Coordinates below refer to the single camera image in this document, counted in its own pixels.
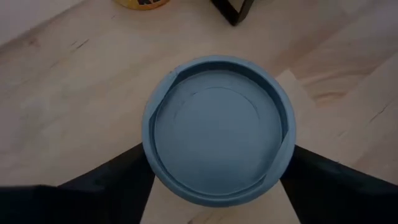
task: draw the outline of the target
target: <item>black object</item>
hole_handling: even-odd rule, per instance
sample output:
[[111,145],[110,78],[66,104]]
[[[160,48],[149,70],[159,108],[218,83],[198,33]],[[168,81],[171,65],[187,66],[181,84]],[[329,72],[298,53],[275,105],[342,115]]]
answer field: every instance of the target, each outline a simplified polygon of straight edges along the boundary
[[139,144],[58,187],[0,188],[0,223],[139,223],[153,181]]
[[280,179],[301,223],[398,223],[398,186],[299,146]]
[[[140,144],[58,187],[1,188],[0,223],[139,223],[153,180]],[[398,186],[301,147],[281,182],[303,224],[398,223]]]
[[232,26],[238,25],[240,22],[243,21],[244,18],[246,18],[246,16],[249,13],[250,7],[254,2],[254,0],[244,0],[241,9],[238,12],[231,5],[231,3],[229,3],[228,0],[211,0],[211,1]]

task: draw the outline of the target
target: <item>blue lid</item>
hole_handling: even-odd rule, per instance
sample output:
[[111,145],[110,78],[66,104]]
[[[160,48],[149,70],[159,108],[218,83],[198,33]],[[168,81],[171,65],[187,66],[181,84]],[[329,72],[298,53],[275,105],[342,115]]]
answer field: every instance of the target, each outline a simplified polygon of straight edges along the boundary
[[209,56],[153,92],[142,142],[157,177],[193,203],[226,207],[269,190],[285,171],[295,120],[280,85],[251,62]]

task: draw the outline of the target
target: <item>yellow jar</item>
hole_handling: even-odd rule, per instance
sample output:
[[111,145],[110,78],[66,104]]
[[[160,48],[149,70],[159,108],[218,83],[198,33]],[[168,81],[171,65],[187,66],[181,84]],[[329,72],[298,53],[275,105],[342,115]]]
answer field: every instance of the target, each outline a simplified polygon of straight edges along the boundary
[[169,0],[115,0],[129,9],[149,10],[159,7]]

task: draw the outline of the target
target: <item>round lid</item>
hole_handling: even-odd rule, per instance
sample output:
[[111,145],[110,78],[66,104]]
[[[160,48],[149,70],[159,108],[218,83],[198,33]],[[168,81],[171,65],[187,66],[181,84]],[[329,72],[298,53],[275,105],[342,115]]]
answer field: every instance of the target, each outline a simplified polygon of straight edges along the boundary
[[142,124],[148,161],[174,193],[200,205],[248,202],[285,171],[295,143],[289,99],[254,64],[227,56],[176,68]]

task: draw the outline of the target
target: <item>wooden floor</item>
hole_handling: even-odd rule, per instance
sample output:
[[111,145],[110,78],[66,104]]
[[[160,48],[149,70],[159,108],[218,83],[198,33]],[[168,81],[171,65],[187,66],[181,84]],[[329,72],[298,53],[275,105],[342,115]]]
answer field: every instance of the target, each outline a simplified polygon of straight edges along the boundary
[[[398,1],[257,0],[231,27],[209,1],[131,11],[86,0],[0,49],[0,184],[62,184],[141,141],[156,84],[193,58],[260,65],[293,103],[297,144],[398,184]],[[298,223],[280,184],[238,207],[155,180],[142,223]]]

